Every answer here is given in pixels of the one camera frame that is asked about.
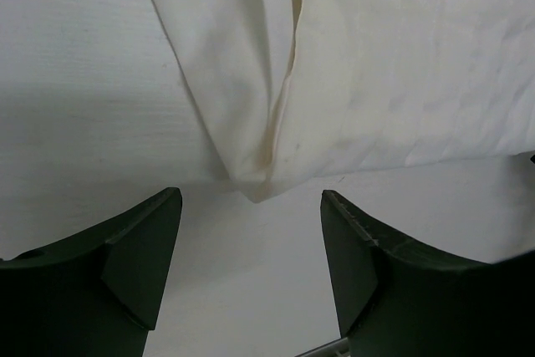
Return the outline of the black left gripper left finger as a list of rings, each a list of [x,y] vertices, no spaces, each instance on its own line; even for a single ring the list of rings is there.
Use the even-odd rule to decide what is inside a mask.
[[[1,262],[3,356],[141,356],[180,225],[167,188],[126,212]]]

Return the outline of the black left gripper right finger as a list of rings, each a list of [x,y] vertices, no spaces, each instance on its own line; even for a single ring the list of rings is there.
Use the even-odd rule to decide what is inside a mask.
[[[353,356],[531,356],[534,254],[496,263],[427,245],[336,191],[320,206],[339,331]]]

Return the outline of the white pleated skirt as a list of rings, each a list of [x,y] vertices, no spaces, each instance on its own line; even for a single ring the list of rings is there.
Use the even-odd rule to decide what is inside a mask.
[[[534,148],[534,0],[151,0],[231,181]]]

